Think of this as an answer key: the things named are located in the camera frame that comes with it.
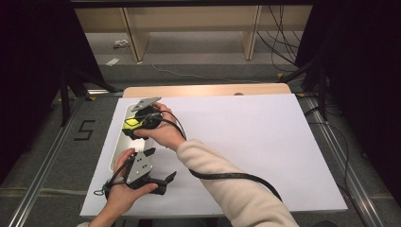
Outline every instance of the metal rail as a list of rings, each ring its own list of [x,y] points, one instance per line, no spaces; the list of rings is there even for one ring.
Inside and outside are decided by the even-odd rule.
[[[24,226],[27,216],[29,215],[30,210],[32,209],[36,199],[38,198],[38,195],[41,191],[42,186],[44,185],[47,175],[50,172],[54,161],[56,160],[61,150],[62,144],[65,140],[65,136],[70,131],[71,123],[84,100],[85,97],[77,97],[77,99],[74,101],[74,106],[71,110],[71,117],[66,122],[64,127],[59,130],[59,133],[57,134],[57,137],[53,142],[50,150],[47,152],[47,155],[44,158],[44,161],[38,173],[36,174],[35,179],[33,180],[26,194],[24,195],[24,198],[20,202],[18,208],[15,210],[15,213],[9,223],[9,227]]]
[[[310,108],[315,108],[317,107],[318,103],[316,100],[308,100],[308,104]],[[323,118],[318,114],[314,114],[315,119],[319,123],[326,123],[323,121]],[[357,206],[359,208],[360,213],[364,217],[364,220],[368,226],[371,227],[380,227],[384,226],[383,222],[381,221],[381,218],[379,214],[377,213],[374,204],[372,203],[371,199],[369,198],[367,192],[363,188],[363,185],[357,178],[356,172],[353,170],[352,166],[347,163],[347,154],[346,151],[344,151],[338,139],[334,135],[333,131],[330,129],[330,127],[325,127],[323,125],[320,126],[320,129],[323,133],[323,136],[325,137],[331,151],[333,151],[333,154],[340,166],[340,169],[343,174],[345,174],[345,169],[347,168],[346,172],[346,179],[348,182],[348,187],[351,190],[351,193],[354,195],[355,200],[357,201]]]

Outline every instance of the table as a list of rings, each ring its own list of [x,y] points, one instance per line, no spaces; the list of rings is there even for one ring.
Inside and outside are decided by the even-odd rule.
[[[139,101],[138,97],[154,95],[162,96],[161,102],[172,108],[182,122],[188,139],[202,139],[204,143],[220,150],[237,166],[268,180],[279,191],[290,212],[346,210],[344,200],[305,121],[296,97],[288,91],[289,88],[285,84],[127,89],[116,106],[105,146],[80,214],[92,218],[105,203],[104,197],[95,196],[93,192],[112,175],[109,170],[110,160],[120,131],[121,118],[125,115],[127,107]],[[245,96],[233,96],[238,93]],[[235,124],[227,124],[228,119],[230,122],[234,120]],[[242,127],[241,133],[238,133],[238,126],[248,127]],[[222,216],[213,198],[200,181],[192,177],[177,160],[175,153],[157,144],[154,144],[154,147],[156,153],[152,155],[154,157],[151,160],[154,168],[150,176],[163,178],[177,170],[176,179],[168,186],[164,196],[146,195],[137,201],[125,216],[132,218]]]

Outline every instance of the finger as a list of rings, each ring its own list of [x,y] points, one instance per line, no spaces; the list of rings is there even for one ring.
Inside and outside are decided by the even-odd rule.
[[[136,130],[133,134],[139,137],[151,137],[151,132],[152,130]]]
[[[135,148],[128,148],[122,151],[114,162],[114,171],[120,168],[124,162],[135,152]]]
[[[159,112],[162,113],[164,119],[175,122],[175,117],[172,115],[171,109],[169,109],[165,104],[160,102],[154,102],[152,104]]]
[[[150,193],[154,189],[156,189],[158,185],[156,183],[147,183],[143,185],[142,187],[138,188],[135,190],[135,194],[138,195],[139,197],[146,195],[147,193]]]

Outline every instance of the sleeve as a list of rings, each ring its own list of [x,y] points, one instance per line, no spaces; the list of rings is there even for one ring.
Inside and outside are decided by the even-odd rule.
[[[244,172],[199,140],[177,148],[183,164],[203,174]],[[285,205],[262,184],[250,180],[201,180],[233,226],[298,226]]]
[[[81,223],[81,224],[77,225],[77,227],[89,227],[89,222]]]

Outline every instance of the black wire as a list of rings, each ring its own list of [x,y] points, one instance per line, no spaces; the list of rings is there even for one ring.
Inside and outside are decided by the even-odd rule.
[[[287,50],[287,52],[288,52],[288,54],[289,54],[289,57],[292,59],[292,61],[295,61],[295,60],[292,58],[291,54],[289,53],[289,50],[288,50],[288,47],[287,47],[287,39],[286,39],[286,36],[284,35],[284,32],[283,32],[283,14],[284,14],[284,7],[280,6],[280,25],[278,26],[278,31],[277,31],[277,35],[276,35],[276,40],[277,40],[277,38],[278,38],[278,34],[281,33],[281,36],[283,37],[283,41],[284,41],[284,43],[286,43],[286,44],[284,45],[284,47],[286,48],[286,50]]]
[[[131,157],[130,157],[129,159],[127,159],[127,160],[123,163],[123,165],[121,165],[121,167],[117,169],[117,171],[113,174],[113,176],[110,178],[110,180],[109,180],[107,183],[105,183],[105,184],[103,185],[102,189],[101,189],[101,190],[96,190],[96,191],[94,191],[94,194],[97,195],[97,196],[102,196],[102,195],[104,195],[105,191],[110,190],[111,187],[112,187],[114,184],[119,184],[119,183],[114,183],[115,178],[117,178],[117,175],[123,170],[123,168],[124,168],[125,166],[127,166],[130,162],[132,162],[133,160],[135,160],[135,159],[133,159],[133,158],[131,158]]]
[[[296,59],[297,55],[292,50],[291,44],[289,44],[289,41],[287,40],[286,36],[284,35],[283,16],[284,16],[284,6],[280,6],[280,26],[281,26],[281,34],[283,36],[283,41],[284,41],[284,43],[286,43],[286,50],[288,51],[288,49],[287,49],[287,46],[288,46],[288,48],[291,50],[291,53],[294,55],[294,58]]]
[[[282,55],[280,52],[278,52],[276,49],[274,49],[270,44],[268,44],[268,42],[266,42],[263,37],[260,35],[259,32],[256,32],[257,35],[260,37],[260,39],[262,40],[262,42],[272,51],[274,52],[274,54],[278,55],[279,57],[281,57],[282,59],[284,59],[285,61],[288,61],[291,64],[294,64],[294,62],[292,60],[289,60],[288,58],[286,58],[284,55]]]
[[[185,131],[183,130],[183,125],[181,124],[181,122],[180,122],[180,120],[177,118],[177,116],[175,116],[172,112],[168,112],[168,111],[161,111],[161,113],[163,113],[163,112],[166,112],[166,113],[169,113],[169,114],[171,114],[176,120],[177,120],[177,123],[180,125],[180,128],[181,128],[181,130],[179,130],[180,131],[180,134],[183,136],[183,138],[186,140],[186,134],[185,134]]]
[[[278,34],[281,33],[281,35],[282,35],[282,37],[283,37],[283,41],[284,41],[284,43],[286,43],[286,50],[287,50],[287,52],[288,52],[290,58],[292,59],[292,61],[294,61],[294,59],[292,58],[292,56],[291,56],[291,54],[290,54],[290,52],[289,52],[289,50],[288,50],[288,44],[289,44],[289,42],[288,42],[286,36],[284,35],[284,31],[283,31],[284,6],[280,6],[280,24],[277,22],[277,19],[276,19],[276,17],[274,16],[274,13],[273,13],[273,11],[271,10],[271,7],[270,7],[270,6],[269,6],[269,10],[270,10],[271,16],[272,16],[273,19],[274,19],[275,24],[277,25],[277,28],[278,28],[275,41],[276,41],[277,38],[278,38]],[[292,50],[291,46],[289,47],[289,49],[291,50],[292,54],[296,57],[296,55],[295,55],[294,51]]]
[[[158,117],[154,117],[153,119],[161,120],[161,121],[164,121],[164,122],[174,126],[174,128],[176,128],[180,132],[180,134],[183,137],[183,139],[186,140],[186,136],[183,134],[183,131],[180,129],[180,127],[178,127],[176,124],[174,124],[174,122],[166,120],[166,119],[163,119],[163,118],[158,118]]]
[[[318,110],[319,110],[319,107],[314,107],[314,108],[310,109],[309,111],[305,112],[304,116],[308,116],[309,114],[312,114],[313,112],[318,111]]]
[[[267,181],[263,180],[262,178],[256,177],[254,175],[248,173],[214,173],[214,174],[204,174],[196,172],[192,169],[189,169],[189,172],[197,178],[204,179],[204,180],[224,180],[224,179],[245,179],[251,180],[253,182],[258,182],[265,185],[271,193],[276,196],[280,201],[283,201],[278,194],[277,190]]]
[[[348,142],[347,142],[347,139],[346,139],[345,135],[339,129],[337,129],[336,127],[334,127],[332,125],[329,125],[327,123],[308,122],[308,124],[309,125],[324,125],[324,126],[330,128],[330,129],[334,129],[335,131],[337,131],[342,136],[342,139],[343,139],[343,141],[345,143],[345,148],[346,148],[346,160],[345,160],[345,169],[344,169],[344,185],[345,185],[345,188],[340,186],[338,183],[337,183],[337,186],[342,191],[344,191],[345,194],[350,198],[350,202],[353,204],[355,210],[357,211],[357,215],[359,216],[359,219],[362,221],[363,226],[367,227],[367,224],[365,223],[364,218],[362,217],[362,215],[360,214],[359,210],[357,209],[357,206],[355,205],[355,202],[352,200],[351,193],[350,193],[349,187],[348,187],[347,178],[348,178],[348,166],[349,166],[349,160],[350,160],[350,150],[349,150]]]
[[[298,38],[298,36],[297,36],[297,34],[295,33],[295,31],[292,31],[292,33],[294,34],[295,38],[297,38],[297,40],[300,42],[300,41],[301,41],[301,39],[300,39],[300,38]]]
[[[275,40],[275,38],[272,37],[268,31],[266,31],[266,33],[268,33],[268,35],[269,35],[273,40]],[[283,42],[281,42],[281,41],[279,41],[279,40],[276,40],[276,42],[279,43],[279,44],[286,44],[286,43],[283,43]],[[288,44],[288,45],[290,45],[290,46],[292,46],[292,47],[294,47],[294,48],[299,48],[298,46],[293,45],[293,44]]]

